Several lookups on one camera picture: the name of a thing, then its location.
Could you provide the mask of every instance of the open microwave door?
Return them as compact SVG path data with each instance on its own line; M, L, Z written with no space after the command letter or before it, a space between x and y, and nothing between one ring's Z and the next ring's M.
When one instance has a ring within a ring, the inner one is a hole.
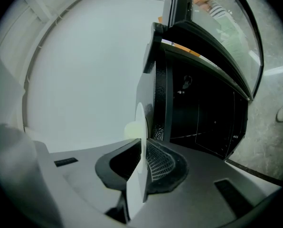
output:
M165 0L163 39L199 54L253 100L264 69L263 46L246 0Z

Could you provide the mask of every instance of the gray floor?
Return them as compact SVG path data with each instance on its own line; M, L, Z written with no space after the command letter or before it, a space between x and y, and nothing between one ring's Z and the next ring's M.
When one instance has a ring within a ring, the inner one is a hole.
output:
M283 25L265 0L247 0L254 12L264 47L264 75L248 112L247 133L231 160L283 180L283 123L275 116L283 106Z

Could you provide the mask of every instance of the glass panel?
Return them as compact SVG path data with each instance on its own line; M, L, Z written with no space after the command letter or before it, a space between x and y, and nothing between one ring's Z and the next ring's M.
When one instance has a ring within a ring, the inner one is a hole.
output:
M253 91L260 70L259 49L235 0L193 0L192 21L216 38L237 62Z

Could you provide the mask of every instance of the mesh grille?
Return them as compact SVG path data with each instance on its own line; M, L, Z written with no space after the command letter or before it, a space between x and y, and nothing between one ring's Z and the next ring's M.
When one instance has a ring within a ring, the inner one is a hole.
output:
M152 181L166 176L175 167L173 158L152 144L147 146L146 159Z

